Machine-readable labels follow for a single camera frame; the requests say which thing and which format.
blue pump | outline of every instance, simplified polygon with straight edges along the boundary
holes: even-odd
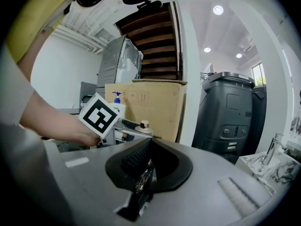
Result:
[[[121,95],[121,93],[120,92],[113,92],[113,93],[115,93],[117,95],[116,98],[114,99],[114,103],[120,104],[119,95]]]

human arm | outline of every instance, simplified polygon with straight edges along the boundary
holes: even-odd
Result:
[[[0,51],[0,123],[34,130],[40,136],[94,146],[99,136],[76,116],[43,100],[21,73],[6,46]]]
[[[95,146],[99,141],[99,136],[82,124],[77,116],[53,108],[36,91],[23,112],[20,124],[47,138],[85,146]]]

cardboard box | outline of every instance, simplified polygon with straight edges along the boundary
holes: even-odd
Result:
[[[183,105],[183,81],[134,80],[126,84],[106,84],[105,100],[113,103],[112,92],[121,92],[121,103],[127,105],[126,119],[150,122],[154,135],[174,142],[177,137]]]

person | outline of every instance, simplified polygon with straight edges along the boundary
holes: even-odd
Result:
[[[83,7],[90,7],[102,0],[76,1]],[[143,1],[123,0],[126,4]],[[97,134],[76,116],[53,108],[30,85],[35,59],[48,36],[68,13],[69,5],[70,0],[28,0],[12,24],[1,52],[5,66],[0,73],[0,95],[4,99],[0,106],[0,122],[20,123],[43,137],[95,146],[99,141]],[[6,93],[11,81],[17,83],[10,88],[11,93]]]

soap dispenser bottle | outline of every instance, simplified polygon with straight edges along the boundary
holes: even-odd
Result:
[[[119,95],[121,95],[121,93],[120,92],[113,92],[113,93],[116,94],[116,98],[114,100],[114,103],[110,103],[110,105],[113,106],[119,112],[121,118],[125,118],[127,106],[120,102]]]

